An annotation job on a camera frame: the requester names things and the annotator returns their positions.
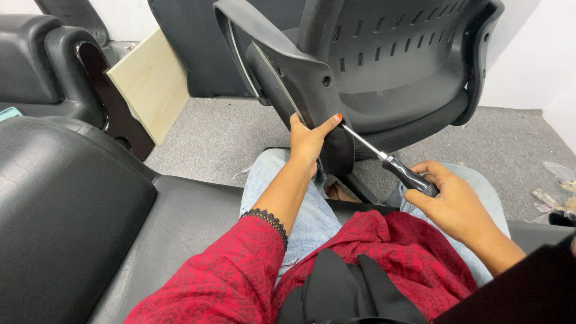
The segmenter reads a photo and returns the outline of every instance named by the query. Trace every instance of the wooden board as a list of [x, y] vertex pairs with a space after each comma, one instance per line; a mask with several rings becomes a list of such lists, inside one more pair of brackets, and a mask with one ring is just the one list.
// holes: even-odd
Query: wooden board
[[190, 98], [186, 69], [160, 28], [107, 74], [154, 143], [160, 145]]

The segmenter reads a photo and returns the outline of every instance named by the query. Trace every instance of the screwdriver handle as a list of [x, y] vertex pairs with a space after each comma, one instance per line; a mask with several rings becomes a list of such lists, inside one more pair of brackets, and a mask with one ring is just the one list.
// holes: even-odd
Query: screwdriver handle
[[408, 189], [416, 189], [432, 198], [435, 198], [440, 194], [440, 189], [438, 189], [434, 183], [428, 181], [428, 179], [423, 176], [412, 172], [412, 170], [402, 164], [402, 162], [400, 162], [400, 160], [398, 160], [394, 155], [390, 155], [382, 161], [382, 167], [397, 176]]

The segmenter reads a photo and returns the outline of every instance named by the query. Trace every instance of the jeans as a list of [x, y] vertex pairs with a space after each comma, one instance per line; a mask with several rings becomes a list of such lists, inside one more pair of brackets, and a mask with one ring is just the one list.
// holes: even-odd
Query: jeans
[[[270, 149], [260, 154], [248, 175], [248, 180], [244, 187], [244, 194], [242, 195], [240, 214], [250, 210], [272, 182], [276, 174], [286, 164], [289, 157], [290, 151], [284, 149]], [[500, 198], [486, 178], [470, 168], [454, 164], [444, 165], [451, 172], [470, 183], [480, 197], [480, 201], [496, 223], [496, 226], [498, 226], [506, 236], [510, 237]], [[308, 184], [304, 200], [302, 201], [298, 216], [292, 227], [288, 249], [278, 273], [279, 277], [286, 273], [293, 265], [297, 264], [298, 261], [334, 237], [342, 227], [336, 219], [336, 215], [324, 200], [324, 198], [326, 198], [326, 194], [324, 193], [325, 182], [326, 175], [318, 171], [316, 176]], [[399, 183], [388, 196], [385, 204], [399, 207], [402, 212], [409, 213], [436, 227], [420, 209], [404, 200], [403, 194], [405, 191], [406, 188], [402, 183]], [[478, 259], [471, 250], [466, 248], [462, 243], [450, 238], [442, 231], [440, 232], [444, 234], [448, 242], [468, 265], [478, 286], [482, 286], [492, 280], [492, 275], [488, 272], [488, 269], [486, 269], [480, 259]]]

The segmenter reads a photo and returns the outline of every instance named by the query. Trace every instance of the red patterned top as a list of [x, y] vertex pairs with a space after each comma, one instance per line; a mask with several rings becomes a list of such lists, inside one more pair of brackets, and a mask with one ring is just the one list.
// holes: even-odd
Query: red patterned top
[[427, 222], [402, 212], [356, 212], [326, 244], [274, 283], [284, 257], [278, 232], [246, 216], [203, 253], [194, 255], [126, 323], [273, 323], [284, 298], [304, 283], [317, 253], [330, 248], [345, 263], [366, 254], [431, 321], [475, 291], [470, 270]]

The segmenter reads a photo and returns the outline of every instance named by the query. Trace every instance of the teal object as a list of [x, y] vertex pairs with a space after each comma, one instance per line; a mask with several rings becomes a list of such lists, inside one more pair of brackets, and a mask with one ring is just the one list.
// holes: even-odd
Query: teal object
[[8, 119], [10, 117], [15, 117], [15, 116], [22, 116], [22, 113], [20, 112], [20, 110], [16, 109], [16, 107], [10, 107], [10, 108], [6, 108], [2, 111], [0, 111], [0, 122]]

